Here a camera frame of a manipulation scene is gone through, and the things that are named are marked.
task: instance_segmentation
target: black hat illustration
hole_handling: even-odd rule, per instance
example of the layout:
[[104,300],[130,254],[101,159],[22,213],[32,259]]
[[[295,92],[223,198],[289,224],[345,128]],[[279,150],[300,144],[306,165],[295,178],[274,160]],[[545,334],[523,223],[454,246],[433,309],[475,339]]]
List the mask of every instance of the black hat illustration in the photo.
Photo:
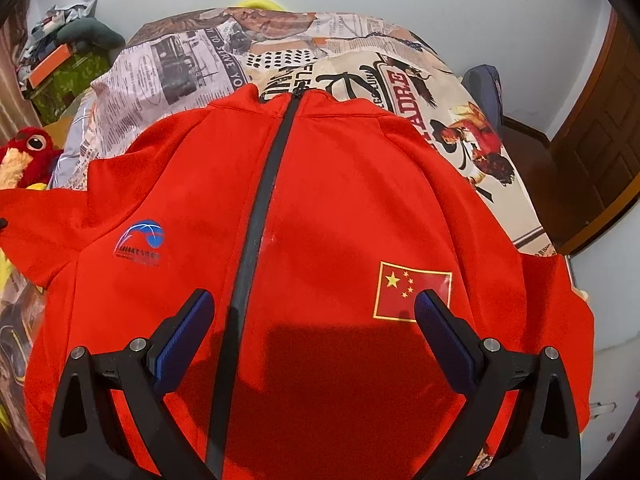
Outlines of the black hat illustration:
[[440,121],[436,119],[432,119],[429,122],[430,126],[433,128],[433,138],[436,139],[447,153],[453,153],[458,148],[458,144],[449,144],[446,140],[442,138],[442,131],[447,130],[447,127],[442,124]]

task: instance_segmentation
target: metal bolt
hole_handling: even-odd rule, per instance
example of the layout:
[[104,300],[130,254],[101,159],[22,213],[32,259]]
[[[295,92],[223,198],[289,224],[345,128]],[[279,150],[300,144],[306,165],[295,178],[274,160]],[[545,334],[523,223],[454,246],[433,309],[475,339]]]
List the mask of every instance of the metal bolt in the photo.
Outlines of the metal bolt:
[[76,346],[72,351],[71,351],[71,358],[72,359],[79,359],[84,355],[84,346]]
[[500,342],[493,337],[485,339],[482,344],[489,352],[497,352],[500,349]]
[[558,350],[556,350],[552,346],[548,346],[545,348],[545,354],[549,359],[558,359],[558,356],[560,355],[558,353]]
[[134,339],[131,343],[129,343],[129,348],[131,348],[134,352],[140,352],[146,346],[146,340],[139,337]]

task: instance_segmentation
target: wooden door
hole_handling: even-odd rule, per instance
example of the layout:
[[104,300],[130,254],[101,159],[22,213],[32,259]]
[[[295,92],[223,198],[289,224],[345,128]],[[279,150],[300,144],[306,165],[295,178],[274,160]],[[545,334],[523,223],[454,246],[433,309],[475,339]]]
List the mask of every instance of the wooden door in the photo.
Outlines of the wooden door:
[[593,238],[637,195],[629,187],[640,174],[640,50],[615,15],[605,47],[598,77],[550,149],[585,224],[565,253]]

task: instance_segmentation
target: red parrot plush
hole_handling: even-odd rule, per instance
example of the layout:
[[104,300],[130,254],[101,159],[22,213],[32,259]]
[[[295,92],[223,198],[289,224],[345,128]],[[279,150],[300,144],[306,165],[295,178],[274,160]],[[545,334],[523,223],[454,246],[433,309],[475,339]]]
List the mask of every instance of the red parrot plush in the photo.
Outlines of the red parrot plush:
[[21,129],[0,148],[0,189],[47,184],[53,161],[63,150],[56,150],[49,134],[40,128]]

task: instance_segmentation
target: yellow star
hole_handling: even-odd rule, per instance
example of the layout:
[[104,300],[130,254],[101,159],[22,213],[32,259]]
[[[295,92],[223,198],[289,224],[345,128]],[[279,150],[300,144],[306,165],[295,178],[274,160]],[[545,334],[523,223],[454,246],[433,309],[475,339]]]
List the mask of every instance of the yellow star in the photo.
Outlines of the yellow star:
[[396,283],[400,281],[400,278],[396,278],[396,275],[393,271],[391,271],[391,276],[385,276],[385,278],[389,280],[386,286],[394,286],[395,288],[398,288]]

